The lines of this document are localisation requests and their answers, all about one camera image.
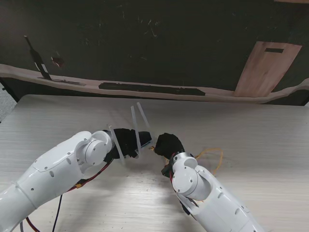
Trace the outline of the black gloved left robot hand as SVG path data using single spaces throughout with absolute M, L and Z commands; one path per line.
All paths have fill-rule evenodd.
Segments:
M 121 128 L 121 129 L 114 129 L 114 133 L 120 145 L 120 149 L 123 156 L 124 157 L 129 156 L 131 158 L 136 159 L 138 157 L 138 154 L 136 152 L 138 146 L 137 146 L 135 130 Z

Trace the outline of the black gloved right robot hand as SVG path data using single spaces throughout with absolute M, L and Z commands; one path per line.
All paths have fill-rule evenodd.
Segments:
M 156 145 L 154 147 L 154 152 L 170 160 L 175 154 L 184 152 L 185 149 L 179 140 L 179 138 L 174 134 L 163 133 L 159 135 Z

